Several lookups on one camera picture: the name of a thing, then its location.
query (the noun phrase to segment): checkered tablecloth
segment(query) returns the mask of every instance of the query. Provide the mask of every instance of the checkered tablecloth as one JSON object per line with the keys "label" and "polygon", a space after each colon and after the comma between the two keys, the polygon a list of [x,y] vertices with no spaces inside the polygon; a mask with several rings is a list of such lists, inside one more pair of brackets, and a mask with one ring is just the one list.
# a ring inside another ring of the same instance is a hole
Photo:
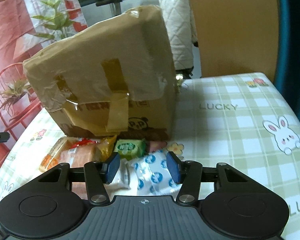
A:
{"label": "checkered tablecloth", "polygon": [[[42,158],[61,136],[43,109],[0,169],[0,198],[9,193],[5,184],[15,190],[40,174]],[[300,142],[298,119],[266,76],[252,73],[185,81],[168,149],[208,167],[229,163],[280,195],[290,209],[282,237],[300,240],[300,145],[292,147],[292,140]],[[202,183],[200,198],[212,191],[213,183]]]}

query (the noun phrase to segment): quilted white jacket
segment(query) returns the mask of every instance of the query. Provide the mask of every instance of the quilted white jacket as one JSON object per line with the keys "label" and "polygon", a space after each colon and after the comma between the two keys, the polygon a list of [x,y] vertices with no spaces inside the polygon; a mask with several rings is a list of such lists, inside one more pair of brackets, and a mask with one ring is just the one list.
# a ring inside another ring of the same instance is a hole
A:
{"label": "quilted white jacket", "polygon": [[197,41],[189,0],[159,0],[176,70],[193,66],[192,44]]}

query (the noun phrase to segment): green plaid pattern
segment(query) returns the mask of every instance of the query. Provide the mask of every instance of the green plaid pattern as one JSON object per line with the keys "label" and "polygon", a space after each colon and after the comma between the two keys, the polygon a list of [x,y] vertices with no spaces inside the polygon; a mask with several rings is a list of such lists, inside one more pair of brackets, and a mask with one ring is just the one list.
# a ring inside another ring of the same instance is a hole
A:
{"label": "green plaid pattern", "polygon": [[[263,79],[265,86],[254,83]],[[226,162],[280,195],[290,208],[282,234],[300,240],[300,149],[282,152],[263,120],[278,123],[284,116],[300,138],[300,123],[285,100],[262,73],[186,80],[178,94],[172,139],[183,149],[184,160],[215,167]],[[41,140],[33,134],[46,129]],[[0,196],[4,183],[20,187],[38,175],[38,166],[62,131],[43,109],[22,134],[0,169]],[[213,192],[203,183],[200,198]]]}
{"label": "green plaid pattern", "polygon": [[[42,138],[35,133],[46,130]],[[56,141],[64,136],[49,113],[42,109],[10,151],[0,168],[0,197],[5,182],[13,184],[13,190],[21,187],[41,172],[38,168]]]}

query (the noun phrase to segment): green plant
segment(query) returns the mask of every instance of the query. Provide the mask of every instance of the green plant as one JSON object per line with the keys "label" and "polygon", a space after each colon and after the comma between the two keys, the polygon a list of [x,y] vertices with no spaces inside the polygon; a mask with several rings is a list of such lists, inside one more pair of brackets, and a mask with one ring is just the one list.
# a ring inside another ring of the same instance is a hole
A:
{"label": "green plant", "polygon": [[53,16],[43,16],[43,15],[35,15],[32,16],[33,19],[43,20],[45,21],[42,24],[48,30],[54,31],[53,34],[50,33],[35,33],[34,36],[40,38],[46,38],[47,40],[57,41],[57,38],[64,39],[69,35],[67,33],[67,28],[71,26],[74,21],[70,20],[68,12],[61,12],[59,10],[59,5],[63,0],[39,0],[49,9],[53,10]]}
{"label": "green plant", "polygon": [[28,93],[28,89],[31,88],[28,80],[25,78],[6,85],[8,89],[0,94],[2,98],[5,99],[0,107],[0,109],[3,108],[4,110],[6,108],[10,109],[10,107],[18,102],[26,93]]}

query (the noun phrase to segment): potted plant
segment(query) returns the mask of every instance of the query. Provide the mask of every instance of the potted plant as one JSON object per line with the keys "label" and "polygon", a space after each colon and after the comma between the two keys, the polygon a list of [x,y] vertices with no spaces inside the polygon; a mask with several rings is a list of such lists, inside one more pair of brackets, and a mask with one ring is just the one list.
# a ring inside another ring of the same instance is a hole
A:
{"label": "potted plant", "polygon": [[31,88],[29,82],[25,78],[18,79],[13,83],[6,84],[8,89],[2,92],[0,95],[4,98],[2,106],[4,110],[14,110],[15,114],[21,113],[30,104],[28,90]]}

